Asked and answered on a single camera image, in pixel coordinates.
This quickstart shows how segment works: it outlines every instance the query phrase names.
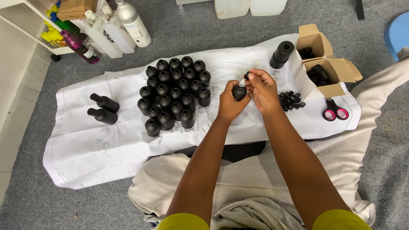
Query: yellow sleeve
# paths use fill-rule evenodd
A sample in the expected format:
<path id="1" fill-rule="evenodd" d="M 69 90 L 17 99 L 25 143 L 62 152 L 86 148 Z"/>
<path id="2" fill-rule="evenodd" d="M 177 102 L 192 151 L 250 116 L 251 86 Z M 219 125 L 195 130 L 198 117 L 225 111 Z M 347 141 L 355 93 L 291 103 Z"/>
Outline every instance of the yellow sleeve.
<path id="1" fill-rule="evenodd" d="M 157 226 L 157 230 L 209 230 L 209 226 L 196 215 L 177 213 L 162 220 Z"/>
<path id="2" fill-rule="evenodd" d="M 312 226 L 312 230 L 371 230 L 359 216 L 353 212 L 335 209 L 321 214 Z"/>

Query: purple bottle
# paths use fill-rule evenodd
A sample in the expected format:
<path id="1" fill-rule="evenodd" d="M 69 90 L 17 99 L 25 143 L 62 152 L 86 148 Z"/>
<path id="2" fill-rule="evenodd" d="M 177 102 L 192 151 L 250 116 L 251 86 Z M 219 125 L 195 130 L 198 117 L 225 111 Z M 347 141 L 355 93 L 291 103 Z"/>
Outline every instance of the purple bottle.
<path id="1" fill-rule="evenodd" d="M 61 30 L 61 36 L 64 37 L 65 43 L 79 56 L 85 59 L 90 64 L 95 64 L 99 61 L 99 57 L 96 56 L 95 52 L 86 47 L 78 35 L 70 34 L 66 29 Z"/>

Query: grey carpet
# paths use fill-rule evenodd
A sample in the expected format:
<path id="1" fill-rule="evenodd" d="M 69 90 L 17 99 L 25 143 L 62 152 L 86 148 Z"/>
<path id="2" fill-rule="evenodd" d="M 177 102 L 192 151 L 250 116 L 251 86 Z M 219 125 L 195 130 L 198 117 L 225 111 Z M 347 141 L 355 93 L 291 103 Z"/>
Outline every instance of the grey carpet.
<path id="1" fill-rule="evenodd" d="M 406 0 L 364 0 L 366 19 L 358 21 L 354 0 L 288 0 L 278 16 L 253 17 L 248 13 L 219 20 L 213 2 L 186 5 L 184 10 L 179 10 L 174 0 L 130 2 L 139 9 L 153 38 L 152 46 L 121 59 L 105 57 L 95 65 L 76 54 L 64 55 L 60 62 L 50 65 L 0 209 L 0 229 L 149 229 L 143 214 L 126 195 L 130 178 L 70 190 L 54 186 L 48 177 L 42 158 L 55 123 L 58 89 L 104 71 L 135 68 L 161 57 L 255 45 L 296 33 L 299 25 L 309 23 L 318 24 L 331 41 L 336 57 L 351 60 L 367 78 L 394 63 L 384 45 L 383 32 L 393 18 L 409 11 Z M 404 229 L 409 223 L 408 97 L 407 83 L 389 97 L 361 168 L 358 189 L 363 199 L 376 204 L 373 228 L 377 230 Z M 234 154 L 234 147 L 231 149 L 230 154 Z"/>

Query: silver bottle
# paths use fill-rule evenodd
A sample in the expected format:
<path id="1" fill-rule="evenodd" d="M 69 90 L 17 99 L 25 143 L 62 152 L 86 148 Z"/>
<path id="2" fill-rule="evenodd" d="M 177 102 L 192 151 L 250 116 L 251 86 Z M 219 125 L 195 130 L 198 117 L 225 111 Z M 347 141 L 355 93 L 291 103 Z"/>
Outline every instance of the silver bottle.
<path id="1" fill-rule="evenodd" d="M 135 7 L 124 0 L 115 0 L 115 2 L 118 4 L 117 16 L 136 45 L 142 49 L 148 48 L 152 44 L 152 38 Z"/>

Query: hand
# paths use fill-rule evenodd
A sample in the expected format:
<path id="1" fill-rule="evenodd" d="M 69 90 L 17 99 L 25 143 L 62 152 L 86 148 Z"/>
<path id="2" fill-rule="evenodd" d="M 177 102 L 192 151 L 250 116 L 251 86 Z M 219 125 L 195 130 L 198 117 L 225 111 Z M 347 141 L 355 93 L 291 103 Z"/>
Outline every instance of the hand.
<path id="1" fill-rule="evenodd" d="M 254 103 L 262 113 L 274 109 L 281 109 L 275 80 L 264 70 L 249 70 L 249 80 L 246 88 L 253 96 Z"/>
<path id="2" fill-rule="evenodd" d="M 241 101 L 236 101 L 233 97 L 233 86 L 237 85 L 239 81 L 228 81 L 226 84 L 225 90 L 220 95 L 219 103 L 219 112 L 217 113 L 217 118 L 229 122 L 229 124 L 240 115 L 241 111 L 247 106 L 250 102 L 251 97 L 250 93 L 247 93 L 246 96 Z"/>

